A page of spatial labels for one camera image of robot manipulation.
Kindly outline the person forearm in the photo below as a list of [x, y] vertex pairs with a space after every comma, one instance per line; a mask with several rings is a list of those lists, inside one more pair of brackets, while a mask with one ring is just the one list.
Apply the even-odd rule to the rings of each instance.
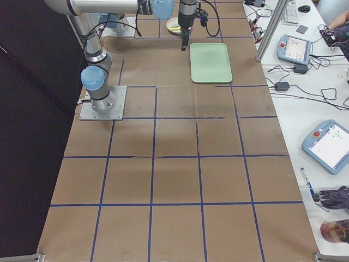
[[346, 22], [348, 22], [349, 20], [349, 14], [348, 14], [348, 10], [343, 12], [342, 14], [338, 15], [336, 18], [334, 18], [330, 24], [328, 25], [329, 29], [335, 29], [338, 28], [342, 25], [344, 25]]

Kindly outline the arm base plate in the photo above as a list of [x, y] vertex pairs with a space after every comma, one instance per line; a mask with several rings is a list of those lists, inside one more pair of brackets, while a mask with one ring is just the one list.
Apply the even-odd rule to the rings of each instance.
[[117, 20], [116, 17], [110, 16], [109, 19], [105, 19], [107, 22], [106, 27], [101, 27], [102, 37], [119, 37], [119, 38], [133, 38], [136, 33], [136, 18], [135, 17], [123, 17], [121, 20]]
[[86, 91], [85, 97], [79, 100], [82, 105], [79, 119], [81, 121], [122, 121], [126, 97], [126, 86], [110, 86], [109, 95], [103, 100], [92, 99]]

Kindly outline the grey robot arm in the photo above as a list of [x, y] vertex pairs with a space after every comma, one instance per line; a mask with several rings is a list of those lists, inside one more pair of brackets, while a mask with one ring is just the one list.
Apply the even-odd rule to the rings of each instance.
[[110, 30], [116, 32], [116, 33], [123, 33], [128, 23], [125, 14], [118, 13], [118, 14], [107, 14], [107, 13], [101, 13], [98, 17], [99, 22], [105, 23], [104, 26], [106, 28], [109, 28]]
[[[142, 14], [153, 15], [167, 20], [173, 14], [174, 1], [45, 1], [53, 11], [69, 16], [71, 26], [82, 43], [85, 58], [90, 65], [102, 65], [104, 60], [111, 61], [107, 51], [101, 46], [90, 13]], [[188, 47], [190, 29], [196, 18], [207, 20], [207, 13], [198, 1], [180, 1], [178, 24], [180, 27], [181, 50]]]

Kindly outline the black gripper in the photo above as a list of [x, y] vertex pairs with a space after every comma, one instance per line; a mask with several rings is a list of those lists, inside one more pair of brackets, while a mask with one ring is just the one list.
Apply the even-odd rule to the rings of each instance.
[[194, 24], [195, 18], [200, 18], [201, 23], [207, 21], [208, 13], [201, 8], [201, 5], [196, 0], [180, 0], [178, 11], [178, 24], [181, 28], [181, 50], [185, 51], [188, 47], [190, 39], [190, 31]]

